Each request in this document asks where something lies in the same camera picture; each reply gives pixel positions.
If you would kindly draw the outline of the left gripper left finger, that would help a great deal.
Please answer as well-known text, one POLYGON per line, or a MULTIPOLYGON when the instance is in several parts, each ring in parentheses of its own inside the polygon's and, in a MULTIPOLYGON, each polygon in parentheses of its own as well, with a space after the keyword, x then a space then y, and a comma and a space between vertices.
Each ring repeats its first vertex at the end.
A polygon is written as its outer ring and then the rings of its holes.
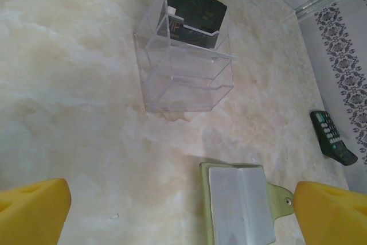
POLYGON ((57 244, 71 207, 63 178, 1 192, 1 244, 57 244))

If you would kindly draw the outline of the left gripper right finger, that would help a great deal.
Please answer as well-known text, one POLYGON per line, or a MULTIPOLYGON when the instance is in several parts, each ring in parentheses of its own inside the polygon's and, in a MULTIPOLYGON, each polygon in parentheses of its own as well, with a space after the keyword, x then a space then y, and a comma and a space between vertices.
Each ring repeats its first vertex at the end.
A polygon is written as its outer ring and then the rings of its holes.
POLYGON ((306 244, 366 244, 366 195, 301 181, 293 207, 306 244))

